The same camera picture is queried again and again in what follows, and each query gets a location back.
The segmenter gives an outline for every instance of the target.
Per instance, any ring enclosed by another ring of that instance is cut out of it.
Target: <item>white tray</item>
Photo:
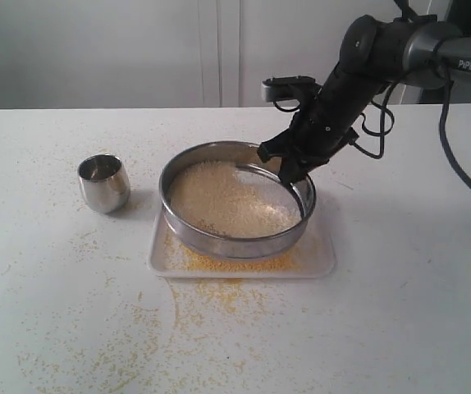
[[[148,266],[153,273],[174,278],[312,278],[327,275],[336,263],[332,239],[319,206],[316,206],[305,233],[292,250],[273,261],[239,263],[196,254],[173,234],[161,209],[149,250]],[[206,264],[211,263],[219,263],[219,269],[230,267],[230,271],[207,269]]]

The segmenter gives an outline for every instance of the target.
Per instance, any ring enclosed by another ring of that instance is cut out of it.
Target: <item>stainless steel cup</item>
[[[98,154],[79,165],[80,191],[87,205],[96,212],[110,213],[130,197],[130,181],[119,158]]]

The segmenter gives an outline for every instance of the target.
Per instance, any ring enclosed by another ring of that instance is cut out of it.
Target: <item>white table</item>
[[[471,191],[441,151],[440,108],[392,109],[382,161],[348,147],[313,172],[338,263],[294,282],[146,267],[165,162],[205,141],[260,142],[288,115],[0,111],[0,392],[471,392]],[[448,134],[471,174],[471,105],[452,106]],[[111,216],[77,184],[102,152],[133,188]]]

